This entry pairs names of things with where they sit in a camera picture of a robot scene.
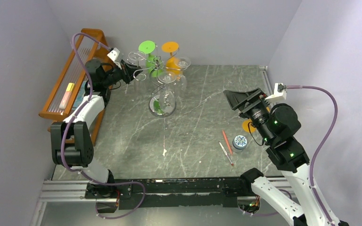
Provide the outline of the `green plastic wine glass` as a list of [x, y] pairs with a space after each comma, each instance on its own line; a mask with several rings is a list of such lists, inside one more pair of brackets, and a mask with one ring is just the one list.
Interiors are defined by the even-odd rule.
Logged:
[[161, 57], [157, 55], [157, 45], [151, 40], [143, 41], [138, 51], [145, 55], [145, 65], [147, 68], [147, 78], [157, 78], [162, 72], [164, 72], [164, 63]]

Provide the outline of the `orange plastic wine glass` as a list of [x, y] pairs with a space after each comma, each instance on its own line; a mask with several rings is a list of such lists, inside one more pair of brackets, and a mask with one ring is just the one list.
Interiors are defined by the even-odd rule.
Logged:
[[170, 54], [170, 58], [165, 63], [164, 70], [166, 72], [173, 72], [176, 75], [182, 74], [181, 68], [177, 65], [178, 58], [175, 57], [179, 50], [179, 44], [175, 41], [168, 41], [161, 48], [163, 52]]

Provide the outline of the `clear wine glass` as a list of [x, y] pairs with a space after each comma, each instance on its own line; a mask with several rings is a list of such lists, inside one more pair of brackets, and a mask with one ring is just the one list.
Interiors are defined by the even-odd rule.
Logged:
[[[141, 63], [146, 59], [146, 54], [141, 52], [141, 51], [136, 51], [136, 52], [130, 52], [128, 54], [127, 57], [127, 61], [128, 63], [136, 66], [136, 70], [138, 69], [144, 69], [141, 66]], [[146, 70], [144, 69], [144, 81], [146, 80], [147, 75], [146, 75]], [[144, 81], [134, 81], [134, 90], [135, 92], [140, 92], [142, 91], [142, 87], [144, 85]]]
[[157, 77], [161, 89], [159, 91], [159, 106], [165, 114], [172, 114], [176, 107], [175, 81], [173, 72], [161, 72]]
[[177, 75], [178, 86], [182, 91], [185, 91], [187, 88], [187, 78], [183, 73], [191, 65], [191, 60], [188, 57], [181, 56], [179, 58], [175, 58], [174, 63], [180, 68]]

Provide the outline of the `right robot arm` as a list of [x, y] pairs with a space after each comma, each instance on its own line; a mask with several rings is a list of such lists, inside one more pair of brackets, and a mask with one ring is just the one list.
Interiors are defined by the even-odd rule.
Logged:
[[290, 226], [346, 226], [331, 210], [313, 177], [314, 159], [309, 159], [303, 146], [294, 138], [301, 128], [295, 110], [275, 104], [270, 110], [270, 97], [260, 88], [248, 92], [225, 90], [232, 110], [250, 119], [263, 138], [271, 162], [289, 182], [297, 202], [288, 198], [256, 168], [243, 173], [240, 189], [245, 195], [255, 194], [269, 203]]

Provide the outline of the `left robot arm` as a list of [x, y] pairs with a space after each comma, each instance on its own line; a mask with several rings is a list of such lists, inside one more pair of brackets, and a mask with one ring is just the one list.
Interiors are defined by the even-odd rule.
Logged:
[[71, 172], [85, 176], [90, 183], [98, 184], [97, 191], [105, 198], [115, 194], [116, 185], [112, 172], [94, 159], [94, 145], [89, 128], [110, 100], [111, 86], [120, 81], [129, 84], [142, 68], [125, 61], [118, 66], [92, 59], [85, 63], [87, 83], [85, 94], [76, 110], [63, 121], [50, 127], [52, 159]]

